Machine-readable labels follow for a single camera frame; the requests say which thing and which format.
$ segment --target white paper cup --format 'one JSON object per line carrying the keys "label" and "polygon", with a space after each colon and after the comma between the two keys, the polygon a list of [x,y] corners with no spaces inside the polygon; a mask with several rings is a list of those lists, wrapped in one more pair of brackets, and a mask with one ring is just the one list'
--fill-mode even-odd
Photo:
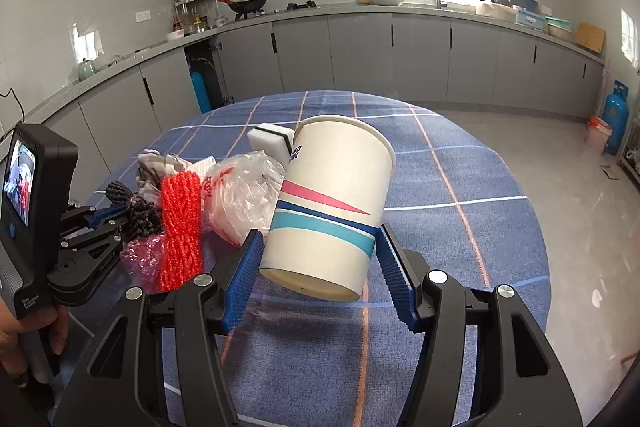
{"label": "white paper cup", "polygon": [[303,121],[293,147],[260,273],[305,295],[357,300],[396,166],[394,150],[372,126],[331,114]]}

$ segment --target red yarn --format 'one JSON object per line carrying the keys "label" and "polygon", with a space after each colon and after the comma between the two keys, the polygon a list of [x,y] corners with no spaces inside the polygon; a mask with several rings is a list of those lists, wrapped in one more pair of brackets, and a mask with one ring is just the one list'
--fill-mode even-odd
{"label": "red yarn", "polygon": [[162,224],[166,232],[160,291],[175,290],[203,272],[200,251],[200,178],[178,172],[162,181]]}

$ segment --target human hand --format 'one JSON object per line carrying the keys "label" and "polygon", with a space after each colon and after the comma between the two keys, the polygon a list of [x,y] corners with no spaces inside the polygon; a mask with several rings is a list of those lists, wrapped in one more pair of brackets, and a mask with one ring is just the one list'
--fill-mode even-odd
{"label": "human hand", "polygon": [[47,305],[17,320],[0,299],[0,362],[9,375],[21,375],[27,371],[28,364],[18,344],[18,334],[49,325],[49,344],[51,350],[59,355],[65,348],[69,332],[69,310],[66,307]]}

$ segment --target silver screw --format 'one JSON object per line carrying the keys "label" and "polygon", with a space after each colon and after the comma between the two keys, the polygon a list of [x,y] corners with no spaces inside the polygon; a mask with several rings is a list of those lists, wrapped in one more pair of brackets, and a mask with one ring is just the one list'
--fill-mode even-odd
{"label": "silver screw", "polygon": [[447,282],[447,274],[444,273],[442,270],[431,270],[429,272],[429,279],[431,280],[431,282],[434,282],[436,284],[442,284],[444,282]]}
{"label": "silver screw", "polygon": [[140,299],[140,297],[142,297],[142,289],[138,288],[137,286],[133,286],[133,288],[129,288],[127,290],[125,295],[127,296],[127,299],[129,299],[130,301]]}
{"label": "silver screw", "polygon": [[213,282],[213,277],[208,273],[201,273],[200,275],[196,275],[193,283],[196,286],[209,286]]}
{"label": "silver screw", "polygon": [[505,299],[508,299],[513,297],[515,290],[508,284],[500,284],[500,286],[498,286],[498,293]]}

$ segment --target blue tablecloth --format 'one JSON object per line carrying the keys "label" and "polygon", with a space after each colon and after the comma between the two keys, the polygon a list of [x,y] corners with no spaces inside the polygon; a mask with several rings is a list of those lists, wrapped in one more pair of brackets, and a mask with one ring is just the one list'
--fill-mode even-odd
{"label": "blue tablecloth", "polygon": [[[289,93],[219,108],[168,131],[149,147],[191,161],[209,155],[220,161],[250,151],[246,133],[252,126],[295,127],[317,114],[355,116],[393,145],[398,168],[384,221],[405,248],[422,252],[432,268],[463,285],[510,283],[545,328],[550,282],[531,204],[497,153],[430,110],[368,94]],[[134,188],[135,171],[132,155],[101,190],[112,180]],[[108,202],[97,192],[90,203]],[[205,243],[209,269],[224,248],[211,238]],[[129,285],[118,266],[88,304],[72,311],[63,383],[89,335]],[[184,424],[172,334],[164,332],[165,387],[172,420]],[[456,422],[469,414],[475,340],[474,328],[467,328]],[[395,426],[421,342],[422,335],[398,321],[375,255],[367,295],[353,303],[306,298],[258,277],[244,321],[231,336],[218,338],[243,424],[291,427]]]}

